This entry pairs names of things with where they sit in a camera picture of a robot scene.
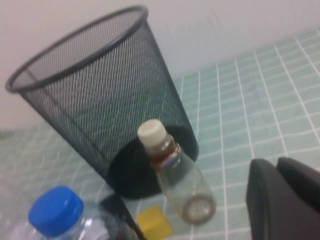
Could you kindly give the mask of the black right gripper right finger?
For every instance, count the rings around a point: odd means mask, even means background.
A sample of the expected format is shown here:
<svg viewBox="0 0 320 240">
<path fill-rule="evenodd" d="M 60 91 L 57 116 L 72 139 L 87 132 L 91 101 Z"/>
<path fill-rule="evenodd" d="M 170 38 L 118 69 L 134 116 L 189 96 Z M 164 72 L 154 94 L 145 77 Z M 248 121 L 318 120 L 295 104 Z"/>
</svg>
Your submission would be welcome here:
<svg viewBox="0 0 320 240">
<path fill-rule="evenodd" d="M 277 170 L 306 203 L 320 202 L 320 172 L 290 157 L 280 157 Z"/>
</svg>

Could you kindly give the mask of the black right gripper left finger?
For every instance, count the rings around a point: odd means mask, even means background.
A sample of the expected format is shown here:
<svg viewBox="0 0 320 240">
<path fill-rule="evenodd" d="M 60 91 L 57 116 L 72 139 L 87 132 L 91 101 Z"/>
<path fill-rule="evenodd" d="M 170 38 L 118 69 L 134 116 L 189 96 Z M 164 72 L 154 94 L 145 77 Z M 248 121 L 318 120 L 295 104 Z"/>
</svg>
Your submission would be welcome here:
<svg viewBox="0 0 320 240">
<path fill-rule="evenodd" d="M 307 203 L 273 165 L 253 159 L 246 190 L 251 237 L 254 240 L 318 240 L 320 203 Z"/>
</svg>

